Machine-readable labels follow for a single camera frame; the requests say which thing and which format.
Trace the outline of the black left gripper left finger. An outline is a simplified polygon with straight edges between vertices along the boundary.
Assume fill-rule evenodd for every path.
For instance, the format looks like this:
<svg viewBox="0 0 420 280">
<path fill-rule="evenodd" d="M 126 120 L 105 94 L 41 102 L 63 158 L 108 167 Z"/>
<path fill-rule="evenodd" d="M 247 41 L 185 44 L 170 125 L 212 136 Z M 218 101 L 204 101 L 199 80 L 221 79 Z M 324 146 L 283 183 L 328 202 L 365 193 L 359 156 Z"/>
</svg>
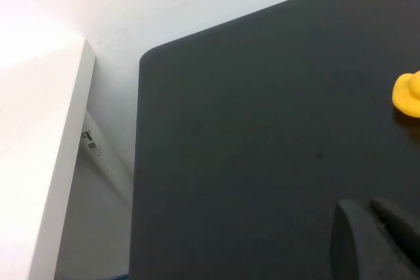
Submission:
<svg viewBox="0 0 420 280">
<path fill-rule="evenodd" d="M 330 240 L 333 279 L 409 279 L 410 261 L 365 204 L 337 202 Z"/>
</svg>

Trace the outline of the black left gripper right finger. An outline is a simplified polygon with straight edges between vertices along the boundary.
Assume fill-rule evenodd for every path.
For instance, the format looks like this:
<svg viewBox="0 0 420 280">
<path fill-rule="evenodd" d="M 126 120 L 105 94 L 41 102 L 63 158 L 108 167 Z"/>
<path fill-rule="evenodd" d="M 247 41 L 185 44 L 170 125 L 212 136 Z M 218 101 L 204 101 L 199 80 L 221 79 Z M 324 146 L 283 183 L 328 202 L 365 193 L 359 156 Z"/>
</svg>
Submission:
<svg viewBox="0 0 420 280">
<path fill-rule="evenodd" d="M 385 198 L 370 201 L 375 215 L 370 237 L 373 277 L 419 276 L 419 219 Z"/>
</svg>

